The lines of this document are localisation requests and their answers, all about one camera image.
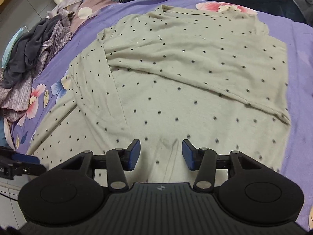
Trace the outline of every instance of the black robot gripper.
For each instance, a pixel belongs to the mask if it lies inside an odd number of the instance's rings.
[[[295,221],[304,196],[294,182],[239,152],[217,155],[182,142],[189,183],[134,183],[140,141],[93,156],[84,151],[26,184],[18,196],[25,235],[304,235]],[[107,187],[94,181],[107,170]],[[228,180],[214,186],[216,169]]]

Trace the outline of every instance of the tiled floor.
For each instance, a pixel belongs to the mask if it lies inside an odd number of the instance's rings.
[[[32,28],[47,11],[55,7],[53,0],[12,0],[0,14],[0,61],[4,50],[22,26]]]
[[[47,16],[47,11],[51,11],[55,6],[52,0],[11,0],[0,14],[0,61],[8,42],[17,30],[22,26],[32,28],[41,18]],[[23,186],[28,182],[28,177],[16,176],[14,180],[0,178],[0,182]],[[17,199],[18,191],[0,186],[0,194]],[[0,226],[10,225],[21,228],[25,222],[18,203],[0,195]]]

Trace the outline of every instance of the ribbed black surface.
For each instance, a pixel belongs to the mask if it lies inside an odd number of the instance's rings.
[[[27,223],[21,232],[25,235],[305,234],[295,223],[278,227],[240,223],[224,213],[212,195],[197,193],[188,183],[136,183],[129,192],[111,195],[105,206],[84,223],[65,228]]]

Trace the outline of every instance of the white polka dot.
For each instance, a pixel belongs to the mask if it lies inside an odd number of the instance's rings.
[[[92,14],[92,9],[89,8],[89,7],[84,7],[84,8],[81,8],[78,13],[77,13],[77,16],[80,18],[80,19],[86,19],[88,18],[88,16],[90,16]]]

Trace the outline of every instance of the purple bedsheet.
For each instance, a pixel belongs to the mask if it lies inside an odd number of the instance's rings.
[[[34,81],[33,87],[44,84],[48,94],[37,97],[38,110],[32,119],[26,118],[23,126],[15,124],[12,136],[18,151],[26,153],[38,124],[64,93],[66,71],[72,59],[86,48],[102,29],[116,24],[129,14],[144,14],[161,4],[195,8],[199,0],[136,0],[114,4],[102,9],[94,19],[86,21],[72,40],[51,60]],[[305,204],[297,222],[308,230],[309,209],[313,204],[313,28],[289,19],[259,12],[270,35],[285,42],[288,48],[289,86],[288,108],[292,120],[289,142],[281,174],[296,182],[305,194]]]

